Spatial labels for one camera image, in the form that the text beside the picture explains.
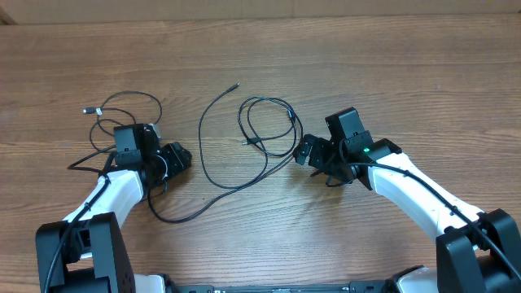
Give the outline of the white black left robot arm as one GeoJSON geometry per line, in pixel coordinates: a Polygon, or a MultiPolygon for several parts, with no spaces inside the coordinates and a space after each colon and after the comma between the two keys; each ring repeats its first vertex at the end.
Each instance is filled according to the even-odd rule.
{"type": "Polygon", "coordinates": [[[36,232],[43,292],[175,292],[167,274],[133,272],[120,231],[145,195],[138,171],[103,174],[82,205],[36,232]]]}

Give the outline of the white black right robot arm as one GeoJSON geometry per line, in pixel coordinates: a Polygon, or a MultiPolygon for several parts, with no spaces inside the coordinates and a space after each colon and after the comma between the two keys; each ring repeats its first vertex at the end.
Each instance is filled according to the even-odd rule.
{"type": "Polygon", "coordinates": [[[501,209],[484,212],[420,171],[387,139],[367,133],[326,140],[311,134],[293,151],[339,185],[359,181],[389,199],[436,245],[436,267],[419,265],[381,283],[381,292],[518,292],[520,232],[501,209]]]}

